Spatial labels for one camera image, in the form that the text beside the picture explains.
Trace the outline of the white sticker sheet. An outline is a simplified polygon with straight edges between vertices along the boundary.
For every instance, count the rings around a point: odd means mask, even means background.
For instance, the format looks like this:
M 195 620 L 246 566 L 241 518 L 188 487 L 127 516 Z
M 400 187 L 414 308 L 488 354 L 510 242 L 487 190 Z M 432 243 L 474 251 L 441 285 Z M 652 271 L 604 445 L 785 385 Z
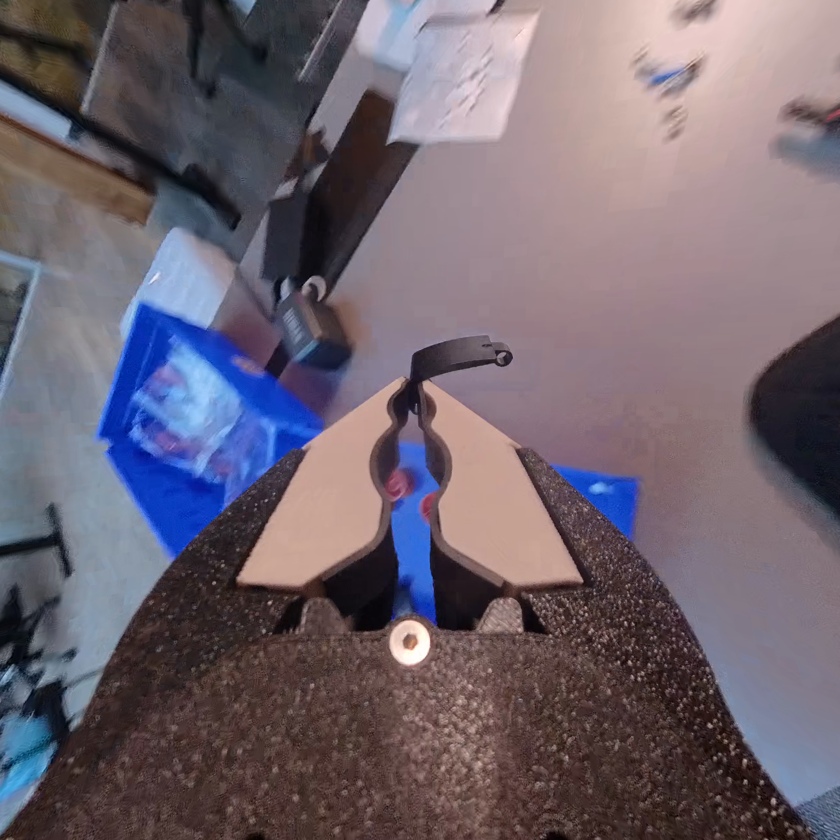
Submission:
M 386 144 L 499 141 L 540 17 L 527 10 L 430 18 L 415 36 Z

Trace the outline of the clear bag of toy parts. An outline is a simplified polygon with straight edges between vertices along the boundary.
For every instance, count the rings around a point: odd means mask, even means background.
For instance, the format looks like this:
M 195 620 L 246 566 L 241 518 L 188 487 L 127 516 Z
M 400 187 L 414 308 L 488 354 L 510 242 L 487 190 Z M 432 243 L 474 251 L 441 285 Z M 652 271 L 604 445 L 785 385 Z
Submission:
M 231 488 L 274 463 L 277 427 L 249 410 L 235 388 L 186 343 L 171 339 L 164 361 L 130 399 L 129 438 L 164 464 Z

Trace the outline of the black toy fender piece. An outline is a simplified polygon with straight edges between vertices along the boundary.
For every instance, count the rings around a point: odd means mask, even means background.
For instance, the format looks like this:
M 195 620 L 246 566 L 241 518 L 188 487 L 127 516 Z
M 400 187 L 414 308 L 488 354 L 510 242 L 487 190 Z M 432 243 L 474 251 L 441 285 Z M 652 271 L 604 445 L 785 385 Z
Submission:
M 440 375 L 494 364 L 507 367 L 513 360 L 511 349 L 486 334 L 450 339 L 416 351 L 408 378 L 408 406 L 415 415 L 420 410 L 421 384 Z

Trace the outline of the small black device green display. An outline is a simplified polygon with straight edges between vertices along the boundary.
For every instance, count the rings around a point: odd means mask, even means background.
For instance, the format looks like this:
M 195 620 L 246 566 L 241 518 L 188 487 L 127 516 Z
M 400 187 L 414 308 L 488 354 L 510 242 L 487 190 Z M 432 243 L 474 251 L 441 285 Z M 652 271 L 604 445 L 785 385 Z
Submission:
M 351 342 L 338 313 L 327 302 L 328 284 L 311 276 L 302 284 L 280 282 L 274 320 L 290 361 L 320 371 L 338 371 L 350 360 Z

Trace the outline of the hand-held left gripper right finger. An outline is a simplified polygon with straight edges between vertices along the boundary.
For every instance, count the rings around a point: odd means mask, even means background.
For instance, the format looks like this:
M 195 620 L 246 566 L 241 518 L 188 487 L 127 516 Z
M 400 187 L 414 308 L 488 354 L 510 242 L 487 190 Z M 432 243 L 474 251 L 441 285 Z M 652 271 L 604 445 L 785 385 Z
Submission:
M 520 458 L 520 446 L 431 382 L 417 423 L 438 484 L 435 536 L 448 559 L 518 592 L 584 578 Z

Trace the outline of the black honeycomb pad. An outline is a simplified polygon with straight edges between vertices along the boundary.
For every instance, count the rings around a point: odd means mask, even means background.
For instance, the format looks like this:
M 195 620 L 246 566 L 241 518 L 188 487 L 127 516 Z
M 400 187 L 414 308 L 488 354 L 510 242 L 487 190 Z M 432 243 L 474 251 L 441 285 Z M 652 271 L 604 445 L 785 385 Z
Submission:
M 749 393 L 747 418 L 782 485 L 833 524 L 839 515 L 839 317 L 777 355 Z

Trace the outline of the blue plastic bag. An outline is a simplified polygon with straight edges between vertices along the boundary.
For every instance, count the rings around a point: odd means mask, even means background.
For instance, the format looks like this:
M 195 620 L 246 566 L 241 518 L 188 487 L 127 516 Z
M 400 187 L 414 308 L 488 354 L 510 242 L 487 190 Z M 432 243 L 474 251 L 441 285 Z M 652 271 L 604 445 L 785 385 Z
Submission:
M 274 429 L 267 463 L 273 466 L 294 448 L 301 448 L 324 428 L 320 416 L 308 409 L 264 368 L 240 353 L 220 332 L 203 329 L 179 318 L 138 304 L 124 329 L 122 354 L 111 391 L 103 407 L 98 435 L 108 446 L 111 467 L 149 523 L 155 537 L 174 558 L 224 509 L 224 485 L 194 477 L 142 450 L 130 436 L 136 409 L 133 395 L 167 362 L 172 343 L 182 344 L 208 363 L 245 410 Z M 421 499 L 435 490 L 421 444 L 399 444 L 400 467 L 413 474 L 414 489 L 397 503 L 395 547 L 400 586 L 410 592 L 411 604 L 436 623 L 434 585 L 429 569 L 429 527 Z M 624 536 L 633 539 L 640 479 L 613 476 L 563 465 L 552 465 L 573 488 L 606 516 Z

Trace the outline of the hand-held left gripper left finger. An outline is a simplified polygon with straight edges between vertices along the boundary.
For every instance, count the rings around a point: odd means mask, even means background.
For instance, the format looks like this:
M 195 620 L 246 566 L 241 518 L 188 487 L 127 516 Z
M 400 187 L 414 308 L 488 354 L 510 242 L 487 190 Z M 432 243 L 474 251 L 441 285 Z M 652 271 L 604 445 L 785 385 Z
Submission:
M 378 592 L 396 579 L 385 484 L 396 467 L 407 394 L 408 380 L 396 379 L 306 444 L 239 586 L 305 592 L 357 574 L 363 592 Z

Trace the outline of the white box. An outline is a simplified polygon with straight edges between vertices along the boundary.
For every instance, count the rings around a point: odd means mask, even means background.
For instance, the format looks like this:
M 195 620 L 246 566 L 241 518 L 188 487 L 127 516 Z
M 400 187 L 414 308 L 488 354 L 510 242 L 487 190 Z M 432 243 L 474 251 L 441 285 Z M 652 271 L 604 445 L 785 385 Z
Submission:
M 128 338 L 140 304 L 210 328 L 236 274 L 237 265 L 222 249 L 183 228 L 173 228 L 122 315 L 121 338 Z

